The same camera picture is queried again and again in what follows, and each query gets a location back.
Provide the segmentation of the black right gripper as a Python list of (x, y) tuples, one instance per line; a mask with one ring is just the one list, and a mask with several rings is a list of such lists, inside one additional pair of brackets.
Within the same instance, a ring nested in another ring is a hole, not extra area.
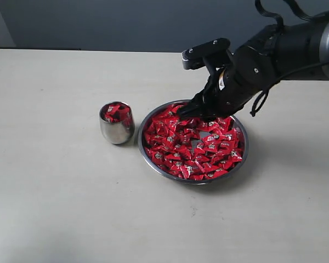
[(218, 70), (209, 77), (204, 89), (177, 110), (179, 117), (196, 117), (214, 121), (241, 110), (260, 87), (248, 82), (232, 66)]

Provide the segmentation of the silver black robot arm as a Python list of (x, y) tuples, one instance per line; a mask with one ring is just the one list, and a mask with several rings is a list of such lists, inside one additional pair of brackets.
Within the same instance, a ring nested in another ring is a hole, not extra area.
[(293, 25), (268, 25), (234, 52), (217, 38), (182, 53), (186, 70), (205, 67), (205, 87), (178, 112), (181, 119), (229, 117), (253, 101), (262, 108), (281, 81), (329, 81), (329, 12)]

